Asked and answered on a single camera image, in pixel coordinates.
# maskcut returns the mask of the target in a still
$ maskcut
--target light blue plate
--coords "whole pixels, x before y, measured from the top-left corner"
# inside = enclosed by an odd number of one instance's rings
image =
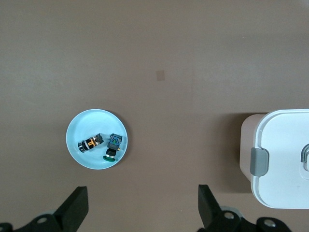
[[[81,152],[78,149],[78,142],[89,139],[101,133],[104,142],[91,150]],[[103,159],[107,150],[107,143],[111,134],[122,136],[120,151],[117,151],[115,162],[108,162]],[[72,157],[82,166],[90,169],[105,169],[114,166],[124,156],[127,148],[127,133],[122,122],[112,113],[92,109],[78,114],[69,124],[67,130],[67,147]]]

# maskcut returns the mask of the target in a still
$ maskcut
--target small tan square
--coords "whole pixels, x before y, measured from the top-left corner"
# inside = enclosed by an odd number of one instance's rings
[[[164,70],[156,71],[155,73],[156,73],[156,80],[157,81],[164,81],[165,80]]]

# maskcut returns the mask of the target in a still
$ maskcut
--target white box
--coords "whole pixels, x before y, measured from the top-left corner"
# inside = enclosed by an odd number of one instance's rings
[[[242,124],[240,168],[267,207],[309,209],[308,154],[309,109],[252,115]]]

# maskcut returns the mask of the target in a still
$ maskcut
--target gray latch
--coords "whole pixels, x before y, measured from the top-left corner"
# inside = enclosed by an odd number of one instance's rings
[[[307,157],[309,155],[309,144],[307,144],[303,150],[301,151],[301,158],[300,158],[300,161],[302,163],[307,163]]]
[[[250,172],[252,175],[260,177],[268,171],[269,153],[265,149],[251,148]]]

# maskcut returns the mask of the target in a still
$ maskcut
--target small electronic part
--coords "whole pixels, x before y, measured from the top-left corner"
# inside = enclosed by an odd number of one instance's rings
[[[101,134],[97,134],[94,137],[90,137],[89,139],[82,140],[77,145],[78,145],[78,149],[81,152],[86,152],[86,151],[94,148],[95,146],[100,145],[103,142],[104,142],[104,140],[102,138],[102,135]]]
[[[122,142],[122,136],[118,134],[111,134],[110,139],[107,144],[106,156],[103,156],[103,159],[109,162],[115,161],[116,152],[120,151],[119,145]]]

